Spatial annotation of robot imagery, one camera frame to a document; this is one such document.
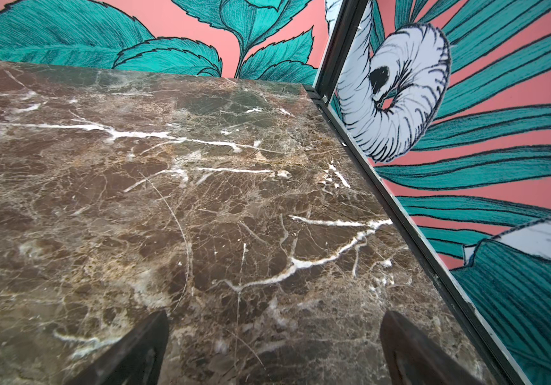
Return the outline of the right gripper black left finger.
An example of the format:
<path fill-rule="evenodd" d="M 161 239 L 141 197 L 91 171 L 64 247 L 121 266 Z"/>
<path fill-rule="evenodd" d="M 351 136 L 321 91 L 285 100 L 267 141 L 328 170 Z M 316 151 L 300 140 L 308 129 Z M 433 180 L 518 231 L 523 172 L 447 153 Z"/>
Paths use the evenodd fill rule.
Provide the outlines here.
<path fill-rule="evenodd" d="M 150 314 L 67 383 L 158 384 L 169 331 L 165 311 Z"/>

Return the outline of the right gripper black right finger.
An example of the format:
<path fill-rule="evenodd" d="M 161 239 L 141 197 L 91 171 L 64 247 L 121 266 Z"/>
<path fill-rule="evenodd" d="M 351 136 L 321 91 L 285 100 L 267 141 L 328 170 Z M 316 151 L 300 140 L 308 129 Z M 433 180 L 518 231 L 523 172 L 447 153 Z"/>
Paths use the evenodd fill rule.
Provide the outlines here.
<path fill-rule="evenodd" d="M 380 339 L 393 384 L 481 383 L 397 311 L 386 311 Z"/>

